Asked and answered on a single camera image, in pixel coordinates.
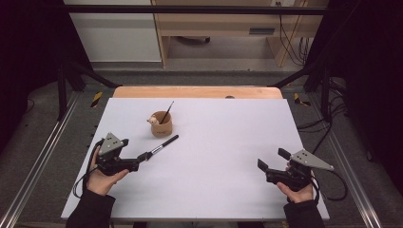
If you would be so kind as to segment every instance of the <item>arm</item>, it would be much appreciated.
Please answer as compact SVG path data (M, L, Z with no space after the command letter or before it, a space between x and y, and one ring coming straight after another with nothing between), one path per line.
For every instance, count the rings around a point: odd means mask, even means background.
M290 228L321 228L325 227L322 217L314 202L312 184L307 185L298 192L293 192L285 184L278 182L279 190L284 193L290 203L284 206L285 217Z
M100 147L98 146L91 161L91 167L95 166L99 150ZM115 183L127 174L127 169L114 176L107 176L98 169L94 170L89 176L86 190L76 209L67 220L66 227L108 228L115 199L108 196L107 193Z

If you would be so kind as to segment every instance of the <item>brown cup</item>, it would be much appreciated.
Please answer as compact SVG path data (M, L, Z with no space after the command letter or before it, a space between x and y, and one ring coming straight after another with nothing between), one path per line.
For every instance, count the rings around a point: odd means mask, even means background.
M172 118L171 114L168 113L163 120L163 116L166 111L154 112L151 116L155 116L159 124L151 125L151 132L157 138L163 138L172 134Z

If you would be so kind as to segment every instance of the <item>gray carpet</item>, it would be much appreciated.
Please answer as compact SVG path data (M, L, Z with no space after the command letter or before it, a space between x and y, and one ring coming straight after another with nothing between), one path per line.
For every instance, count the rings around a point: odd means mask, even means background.
M216 85L244 86L267 85L283 77L264 77L264 73L255 72L242 77L237 72L221 72L220 77L212 74L194 73L181 76L172 73L162 76L159 73L151 75L144 72L141 76L109 74L116 83L125 85ZM56 123L58 104L56 84L44 86L32 94L35 102L33 109L24 116L23 121L14 133L8 147L0 155L0 215L4 215L20 186L25 180L30 168L45 144L52 127ZM90 107L96 92L104 94L97 107ZM300 86L293 85L283 89L284 98L288 99L296 125L318 120L318 115L312 106L294 103L294 92L301 92ZM91 134L95 133L96 125L101 119L107 98L112 96L113 89L102 85L88 85L86 91L80 93L77 104L62 137L50 156L46 168L37 182L18 222L64 223L60 215L66 203L66 195L70 191L78 170L92 141ZM302 101L308 101L309 96L299 93ZM359 177L365 192L383 225L383 227L403 227L403 199L393 187L381 164L369 162L366 159L364 146L358 138L353 124L343 113L334 118L333 131L347 152L349 162L354 165L354 171ZM305 149L313 150L324 131L317 133L300 133ZM338 170L332 147L325 140L317 151L317 155ZM316 171L321 184L322 193L329 197L338 197L343 189L341 182L334 176ZM326 221L327 227L367 227L360 215L355 200L349 194L343 201L328 201L325 204L331 219ZM282 227L279 222L272 222L268 227Z

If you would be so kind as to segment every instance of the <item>black horizontal bar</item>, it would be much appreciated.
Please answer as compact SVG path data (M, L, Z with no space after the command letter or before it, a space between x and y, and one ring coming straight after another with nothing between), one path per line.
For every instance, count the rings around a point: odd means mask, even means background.
M199 13L199 14L275 14L275 15L325 15L341 13L341 9L241 7L241 6L129 6L129 5L45 5L47 10L76 13Z

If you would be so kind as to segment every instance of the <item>black sleeve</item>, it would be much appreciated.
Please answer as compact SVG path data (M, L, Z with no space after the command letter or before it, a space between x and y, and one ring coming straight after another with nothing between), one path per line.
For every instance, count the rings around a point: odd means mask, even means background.
M300 203L290 202L284 206L285 217L290 228L322 228L322 217L313 200Z
M67 228L108 228L115 199L86 190L67 220Z

